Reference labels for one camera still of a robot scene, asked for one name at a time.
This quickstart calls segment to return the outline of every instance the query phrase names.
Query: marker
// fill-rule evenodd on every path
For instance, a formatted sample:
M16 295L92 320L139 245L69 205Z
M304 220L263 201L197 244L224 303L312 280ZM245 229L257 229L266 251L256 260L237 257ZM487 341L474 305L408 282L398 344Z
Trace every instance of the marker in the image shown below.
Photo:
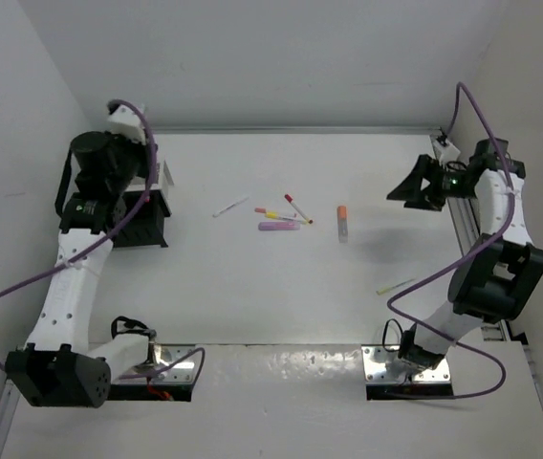
M289 204L291 206L293 206L293 208L297 211L297 213L299 215L301 215L303 217L303 219L308 222L310 225L314 222L314 220L312 220L310 217L308 217L304 212L303 210L301 210L299 208L299 206L295 203L295 201L293 200L293 198L291 197L290 194L285 194L284 195L284 199L286 199L287 201L289 201Z
M219 217L219 216L223 215L225 212L227 212L228 210L231 210L232 208L235 208L236 206L239 206L240 204L246 202L248 199L249 199L248 196L244 196L243 198L238 199L234 203L229 204L226 208L221 208L218 212L213 213L212 216L214 218Z
M276 212L265 212L265 217L271 218L273 220L284 220L285 222L297 222L297 223L303 223L304 225L308 224L308 222L304 222L303 220L299 220L298 218L285 217L284 215L279 215Z
M297 216L296 212L293 213L287 213L287 212L274 212L273 210L267 210L266 208L254 208L254 211L256 213L275 213L279 217L292 217L295 218Z
M337 234L339 236L339 242L348 242L348 214L346 212L346 206L339 206L337 208Z
M414 282L415 280L416 279L409 279L409 280L406 280L405 282L402 282L401 284L397 284L397 285L393 285L392 287L385 287L383 289L376 290L376 293L378 295L384 295L384 294L387 294L388 292L392 292L395 289L399 289L400 287L402 287L405 284L409 284L410 282Z
M301 225L297 222L261 222L259 231L295 231L299 230Z

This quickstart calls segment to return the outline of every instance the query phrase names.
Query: purple eraser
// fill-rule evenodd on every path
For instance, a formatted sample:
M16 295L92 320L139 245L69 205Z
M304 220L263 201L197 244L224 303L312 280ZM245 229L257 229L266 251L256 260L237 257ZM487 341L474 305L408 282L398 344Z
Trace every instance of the purple eraser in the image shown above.
M299 222L261 222L259 231L293 231L299 230Z

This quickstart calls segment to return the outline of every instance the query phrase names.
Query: orange and gray marker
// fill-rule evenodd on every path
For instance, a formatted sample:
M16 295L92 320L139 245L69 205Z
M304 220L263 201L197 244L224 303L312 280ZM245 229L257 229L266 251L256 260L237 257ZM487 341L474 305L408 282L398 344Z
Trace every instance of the orange and gray marker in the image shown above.
M337 234L339 242L348 242L348 212L346 206L337 208Z
M290 194L285 194L284 195L284 199L286 199L287 201L289 201L289 204L291 206L293 206L293 208L297 211L297 213L299 215L301 215L303 217L303 219L308 222L310 225L314 222L314 220L312 220L310 217L308 217L304 212L303 210L301 210L299 208L299 206L295 203L294 199L291 197Z

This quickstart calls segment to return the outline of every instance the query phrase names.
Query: white table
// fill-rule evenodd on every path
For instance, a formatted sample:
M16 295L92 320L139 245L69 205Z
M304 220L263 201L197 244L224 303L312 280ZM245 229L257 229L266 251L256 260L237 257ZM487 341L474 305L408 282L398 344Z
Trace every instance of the white table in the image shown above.
M175 182L169 248L112 252L91 341L108 340L110 322L125 315L162 342L368 343L391 317L389 295L376 290L460 256L447 209L385 199L418 155L433 154L428 135L171 134L157 142ZM264 218L254 208L291 210L285 193L315 223L257 230ZM245 194L243 205L212 218ZM348 208L348 244L337 239L339 205ZM401 306L428 316L448 281Z
M520 344L481 346L508 367L506 385L435 403L367 402L357 346L208 346L190 404L21 400L2 459L543 459L543 414ZM457 393L499 377L462 350L449 363Z

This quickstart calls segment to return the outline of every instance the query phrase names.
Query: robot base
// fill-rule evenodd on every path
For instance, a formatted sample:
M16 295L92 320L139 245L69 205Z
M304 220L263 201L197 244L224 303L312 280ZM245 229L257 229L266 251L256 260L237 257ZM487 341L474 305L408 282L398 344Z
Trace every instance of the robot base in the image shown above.
M446 359L434 370L419 373L397 358L399 345L386 345L386 349L361 347L367 400L406 400L402 395L409 395L409 400L454 395Z

